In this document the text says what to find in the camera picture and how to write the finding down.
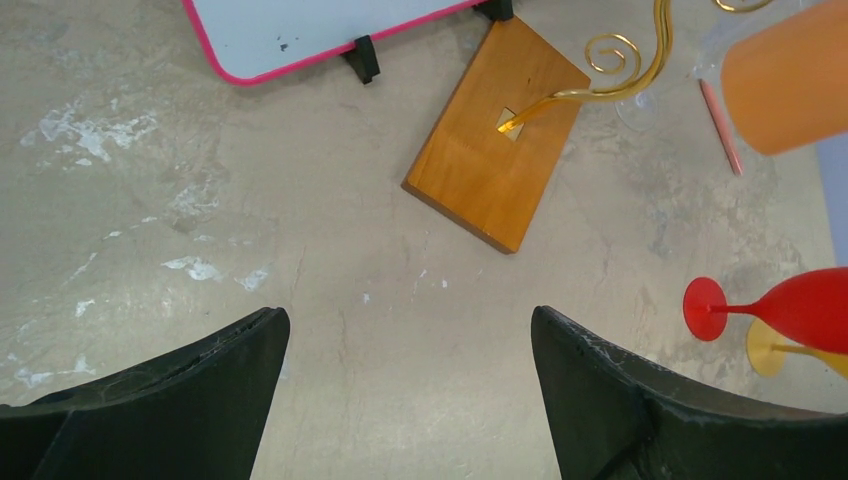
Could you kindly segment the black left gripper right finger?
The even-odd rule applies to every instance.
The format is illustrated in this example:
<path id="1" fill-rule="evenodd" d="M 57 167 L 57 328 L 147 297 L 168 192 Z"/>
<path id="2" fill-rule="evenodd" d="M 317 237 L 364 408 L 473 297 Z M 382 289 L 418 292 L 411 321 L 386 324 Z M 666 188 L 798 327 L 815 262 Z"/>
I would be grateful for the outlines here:
<path id="1" fill-rule="evenodd" d="M 692 380 L 548 306 L 531 343 L 565 479 L 843 479 L 847 418 Z"/>

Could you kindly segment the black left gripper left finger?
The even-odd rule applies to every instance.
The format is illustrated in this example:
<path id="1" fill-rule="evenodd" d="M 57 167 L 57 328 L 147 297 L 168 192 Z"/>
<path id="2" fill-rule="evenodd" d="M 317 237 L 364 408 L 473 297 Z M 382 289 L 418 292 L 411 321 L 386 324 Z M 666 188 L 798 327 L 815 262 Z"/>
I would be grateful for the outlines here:
<path id="1" fill-rule="evenodd" d="M 247 479 L 290 338 L 262 308 L 112 375 L 1 408 L 5 479 Z"/>

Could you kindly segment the orange plastic wine glass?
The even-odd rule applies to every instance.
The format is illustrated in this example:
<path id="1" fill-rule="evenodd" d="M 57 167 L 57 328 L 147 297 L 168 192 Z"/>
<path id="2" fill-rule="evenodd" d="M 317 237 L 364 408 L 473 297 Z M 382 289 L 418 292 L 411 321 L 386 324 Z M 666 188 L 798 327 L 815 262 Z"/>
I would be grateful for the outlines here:
<path id="1" fill-rule="evenodd" d="M 773 156 L 847 131 L 847 3 L 821 1 L 734 43 L 720 83 L 740 137 Z"/>

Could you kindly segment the red plastic wine glass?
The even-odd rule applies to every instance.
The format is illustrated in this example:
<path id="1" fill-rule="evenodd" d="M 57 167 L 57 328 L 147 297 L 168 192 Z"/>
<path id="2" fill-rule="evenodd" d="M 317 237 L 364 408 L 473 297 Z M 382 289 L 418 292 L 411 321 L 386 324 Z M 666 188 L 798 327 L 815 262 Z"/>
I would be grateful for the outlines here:
<path id="1" fill-rule="evenodd" d="M 826 268 L 793 276 L 743 305 L 729 304 L 716 280 L 698 277 L 685 290 L 682 312 L 689 331 L 701 341 L 719 338 L 729 315 L 744 314 L 801 345 L 845 354 L 847 269 Z"/>

